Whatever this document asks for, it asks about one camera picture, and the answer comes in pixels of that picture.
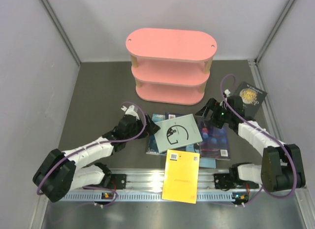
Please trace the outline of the dark navy hardcover book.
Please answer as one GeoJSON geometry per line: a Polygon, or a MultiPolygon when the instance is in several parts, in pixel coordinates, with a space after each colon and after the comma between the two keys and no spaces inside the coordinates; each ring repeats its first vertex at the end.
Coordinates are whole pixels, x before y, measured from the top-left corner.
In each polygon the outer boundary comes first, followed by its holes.
{"type": "Polygon", "coordinates": [[[183,116],[183,114],[167,112],[167,113],[165,114],[165,119],[166,119],[166,120],[168,120],[168,119],[174,119],[174,118],[181,117],[181,116],[183,116]]]}

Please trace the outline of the teal ocean cover book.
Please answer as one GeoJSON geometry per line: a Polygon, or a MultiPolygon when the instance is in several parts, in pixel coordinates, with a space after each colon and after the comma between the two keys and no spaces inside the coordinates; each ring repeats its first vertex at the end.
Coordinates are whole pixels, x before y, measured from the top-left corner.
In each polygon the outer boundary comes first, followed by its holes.
{"type": "MultiPolygon", "coordinates": [[[[154,122],[163,121],[163,120],[165,120],[165,115],[163,115],[163,114],[153,114],[152,115],[152,120],[154,122]]],[[[155,139],[154,135],[150,136],[150,138],[149,138],[148,149],[146,151],[146,154],[148,154],[148,155],[156,155],[156,156],[165,156],[166,155],[166,152],[163,152],[163,153],[159,152],[158,146],[157,146],[157,143],[156,143],[156,139],[155,139]]]]}

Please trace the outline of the grey-green book with black circle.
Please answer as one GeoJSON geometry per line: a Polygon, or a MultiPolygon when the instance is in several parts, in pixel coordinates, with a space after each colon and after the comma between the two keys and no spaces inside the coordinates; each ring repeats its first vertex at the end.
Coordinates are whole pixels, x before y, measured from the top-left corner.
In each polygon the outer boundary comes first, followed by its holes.
{"type": "Polygon", "coordinates": [[[156,125],[160,127],[154,135],[160,153],[202,142],[193,114],[159,121],[156,125]]]}

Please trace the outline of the purple blue cover book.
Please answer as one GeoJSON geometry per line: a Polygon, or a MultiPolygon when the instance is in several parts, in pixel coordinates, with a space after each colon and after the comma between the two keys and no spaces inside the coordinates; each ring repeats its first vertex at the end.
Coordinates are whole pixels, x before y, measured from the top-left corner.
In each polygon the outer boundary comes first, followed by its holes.
{"type": "Polygon", "coordinates": [[[209,120],[196,117],[197,126],[202,137],[199,144],[201,157],[216,160],[230,160],[228,135],[225,127],[216,128],[209,120]]]}

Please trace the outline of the light blue thin book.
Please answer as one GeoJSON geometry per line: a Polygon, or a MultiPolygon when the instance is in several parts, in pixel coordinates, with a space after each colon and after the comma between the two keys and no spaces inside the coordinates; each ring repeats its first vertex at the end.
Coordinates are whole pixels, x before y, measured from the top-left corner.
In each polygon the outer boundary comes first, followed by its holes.
{"type": "Polygon", "coordinates": [[[201,157],[201,150],[199,144],[191,144],[184,147],[186,152],[199,153],[200,162],[199,167],[215,169],[217,167],[216,160],[213,158],[201,157]]]}

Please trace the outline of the yellow book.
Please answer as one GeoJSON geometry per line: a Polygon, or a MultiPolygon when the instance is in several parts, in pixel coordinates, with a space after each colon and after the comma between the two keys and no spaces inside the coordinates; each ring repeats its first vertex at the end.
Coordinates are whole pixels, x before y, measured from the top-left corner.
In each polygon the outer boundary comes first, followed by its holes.
{"type": "Polygon", "coordinates": [[[166,155],[162,199],[195,204],[200,154],[168,150],[166,155]]]}

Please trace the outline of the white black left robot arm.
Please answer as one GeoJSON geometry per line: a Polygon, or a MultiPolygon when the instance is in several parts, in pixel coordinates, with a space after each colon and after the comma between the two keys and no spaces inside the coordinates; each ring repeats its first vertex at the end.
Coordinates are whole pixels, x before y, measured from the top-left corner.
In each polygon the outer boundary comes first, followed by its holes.
{"type": "Polygon", "coordinates": [[[32,179],[37,194],[57,202],[78,188],[107,188],[112,183],[112,172],[99,160],[121,151],[127,142],[159,130],[148,115],[141,121],[136,115],[125,114],[111,131],[91,143],[67,151],[50,151],[32,179]]]}

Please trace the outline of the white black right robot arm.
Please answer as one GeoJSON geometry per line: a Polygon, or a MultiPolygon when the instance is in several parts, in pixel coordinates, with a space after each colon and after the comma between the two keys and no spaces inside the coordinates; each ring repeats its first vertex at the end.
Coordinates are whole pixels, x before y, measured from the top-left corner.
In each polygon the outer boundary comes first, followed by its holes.
{"type": "Polygon", "coordinates": [[[221,129],[227,124],[262,156],[260,165],[240,163],[230,167],[229,181],[232,186],[241,188],[250,181],[268,192],[294,191],[305,186],[300,148],[274,138],[255,119],[246,115],[241,97],[230,96],[222,102],[211,98],[195,115],[205,118],[209,113],[212,126],[221,129]]]}

